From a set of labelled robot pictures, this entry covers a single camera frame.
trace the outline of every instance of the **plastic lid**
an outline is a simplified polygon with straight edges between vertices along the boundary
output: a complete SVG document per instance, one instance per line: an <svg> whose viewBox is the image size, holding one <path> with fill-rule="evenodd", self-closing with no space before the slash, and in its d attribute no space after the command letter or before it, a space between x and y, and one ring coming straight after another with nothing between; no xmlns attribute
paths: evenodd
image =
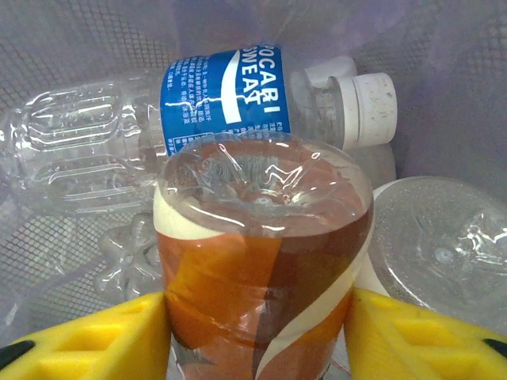
<svg viewBox="0 0 507 380"><path fill-rule="evenodd" d="M338 78L345 121L343 149L390 142L396 132L395 86L385 73Z"/></svg>
<svg viewBox="0 0 507 380"><path fill-rule="evenodd" d="M306 69L311 85L320 89L327 87L329 77L346 78L357 75L356 64L354 60L346 55L342 55L317 66Z"/></svg>

